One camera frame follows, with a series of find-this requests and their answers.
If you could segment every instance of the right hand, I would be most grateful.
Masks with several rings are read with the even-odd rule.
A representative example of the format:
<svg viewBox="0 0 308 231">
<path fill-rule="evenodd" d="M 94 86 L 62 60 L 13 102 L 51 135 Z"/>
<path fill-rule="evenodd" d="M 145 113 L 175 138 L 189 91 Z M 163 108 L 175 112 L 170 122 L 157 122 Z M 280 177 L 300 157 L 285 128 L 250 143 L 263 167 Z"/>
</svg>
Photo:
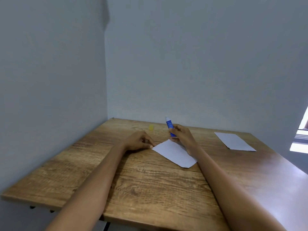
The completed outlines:
<svg viewBox="0 0 308 231">
<path fill-rule="evenodd" d="M 189 155 L 194 156 L 194 152 L 196 147 L 198 147 L 198 143 L 194 139 L 193 135 L 191 134 L 190 130 L 187 127 L 181 126 L 179 124 L 173 124 L 173 128 L 169 128 L 170 133 L 175 134 L 178 138 L 169 139 L 175 143 L 182 144 Z"/>
</svg>

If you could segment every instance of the glue stick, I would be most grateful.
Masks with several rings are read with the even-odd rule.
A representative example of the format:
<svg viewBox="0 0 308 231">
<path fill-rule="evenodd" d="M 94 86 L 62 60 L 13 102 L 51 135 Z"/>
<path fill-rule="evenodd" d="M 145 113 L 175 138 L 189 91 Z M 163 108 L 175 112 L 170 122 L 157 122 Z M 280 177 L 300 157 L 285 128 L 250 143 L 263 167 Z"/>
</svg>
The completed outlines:
<svg viewBox="0 0 308 231">
<path fill-rule="evenodd" d="M 168 128 L 173 128 L 173 125 L 172 125 L 172 122 L 171 122 L 170 118 L 166 117 L 166 123 L 167 123 Z M 176 135 L 173 134 L 173 133 L 170 133 L 170 135 L 171 135 L 171 137 L 176 137 Z"/>
</svg>

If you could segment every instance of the tabletop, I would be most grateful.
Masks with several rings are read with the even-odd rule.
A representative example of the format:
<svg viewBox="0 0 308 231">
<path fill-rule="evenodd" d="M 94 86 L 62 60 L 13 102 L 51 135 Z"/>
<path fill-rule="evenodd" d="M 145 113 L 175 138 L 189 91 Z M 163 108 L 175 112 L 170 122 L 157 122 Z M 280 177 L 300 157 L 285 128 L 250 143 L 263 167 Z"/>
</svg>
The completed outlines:
<svg viewBox="0 0 308 231">
<path fill-rule="evenodd" d="M 148 130 L 149 124 L 154 130 Z M 189 129 L 213 160 L 288 231 L 308 230 L 308 175 L 249 133 Z M 169 137 L 166 124 L 111 118 L 1 198 L 60 210 L 111 147 L 138 130 L 145 130 L 156 143 Z M 215 131 L 237 134 L 256 152 L 228 149 Z M 229 230 L 198 164 L 181 168 L 151 149 L 123 157 L 102 218 L 149 230 Z"/>
</svg>

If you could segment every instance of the white paper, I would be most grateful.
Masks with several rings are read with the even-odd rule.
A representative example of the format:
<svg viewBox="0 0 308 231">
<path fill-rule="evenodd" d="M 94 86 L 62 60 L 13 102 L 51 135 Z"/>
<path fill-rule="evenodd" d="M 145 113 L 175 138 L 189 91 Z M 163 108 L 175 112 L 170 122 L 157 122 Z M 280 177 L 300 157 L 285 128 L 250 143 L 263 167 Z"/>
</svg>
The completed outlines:
<svg viewBox="0 0 308 231">
<path fill-rule="evenodd" d="M 171 140 L 158 144 L 153 147 L 152 150 L 158 152 L 163 157 L 166 157 L 183 168 L 190 168 L 197 162 L 187 153 L 185 147 L 172 142 Z"/>
<path fill-rule="evenodd" d="M 217 135 L 217 137 L 232 150 L 256 151 L 236 134 L 215 132 L 215 135 Z"/>
</svg>

